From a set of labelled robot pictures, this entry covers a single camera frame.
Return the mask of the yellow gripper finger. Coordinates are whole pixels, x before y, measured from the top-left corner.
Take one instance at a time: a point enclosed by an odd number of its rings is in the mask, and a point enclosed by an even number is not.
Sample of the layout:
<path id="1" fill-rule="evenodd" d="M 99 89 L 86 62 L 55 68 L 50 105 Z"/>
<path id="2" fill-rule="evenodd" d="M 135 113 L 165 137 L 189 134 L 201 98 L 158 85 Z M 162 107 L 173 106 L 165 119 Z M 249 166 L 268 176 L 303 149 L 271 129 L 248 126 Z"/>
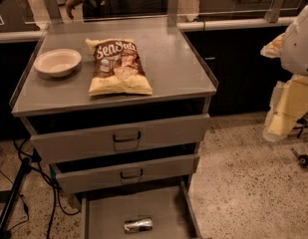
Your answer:
<path id="1" fill-rule="evenodd" d="M 273 89 L 263 137 L 276 142 L 287 137 L 297 122 L 308 113 L 308 77 L 295 75 Z"/>
<path id="2" fill-rule="evenodd" d="M 280 58 L 283 38 L 284 34 L 280 34 L 279 36 L 277 36 L 275 39 L 273 39 L 270 43 L 268 43 L 261 49 L 260 54 L 270 59 Z"/>

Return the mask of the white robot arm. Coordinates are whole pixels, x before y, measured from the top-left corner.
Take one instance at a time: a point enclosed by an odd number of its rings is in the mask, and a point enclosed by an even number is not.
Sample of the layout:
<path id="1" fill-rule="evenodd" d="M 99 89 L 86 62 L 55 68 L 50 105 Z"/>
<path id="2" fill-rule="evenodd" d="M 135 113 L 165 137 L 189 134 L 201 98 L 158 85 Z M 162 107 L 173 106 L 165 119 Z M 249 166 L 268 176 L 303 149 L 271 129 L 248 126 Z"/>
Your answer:
<path id="1" fill-rule="evenodd" d="M 260 54 L 279 58 L 281 67 L 292 74 L 286 83 L 278 81 L 272 92 L 262 135 L 274 142 L 285 138 L 308 114 L 308 5 Z"/>

